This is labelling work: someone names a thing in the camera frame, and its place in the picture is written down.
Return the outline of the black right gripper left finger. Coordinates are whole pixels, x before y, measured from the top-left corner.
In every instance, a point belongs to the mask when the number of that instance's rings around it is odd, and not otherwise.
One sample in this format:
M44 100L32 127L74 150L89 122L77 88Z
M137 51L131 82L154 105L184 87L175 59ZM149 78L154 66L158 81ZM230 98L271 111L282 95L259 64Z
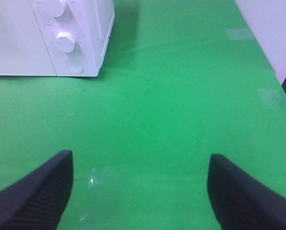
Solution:
M73 154L62 150L0 191L0 230L55 230L73 187Z

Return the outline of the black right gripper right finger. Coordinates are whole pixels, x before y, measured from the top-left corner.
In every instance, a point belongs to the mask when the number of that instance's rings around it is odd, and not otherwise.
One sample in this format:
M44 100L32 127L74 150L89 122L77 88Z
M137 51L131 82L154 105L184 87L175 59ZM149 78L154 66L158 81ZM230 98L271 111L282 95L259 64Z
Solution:
M286 230L286 198L221 154L212 154L207 193L223 230Z

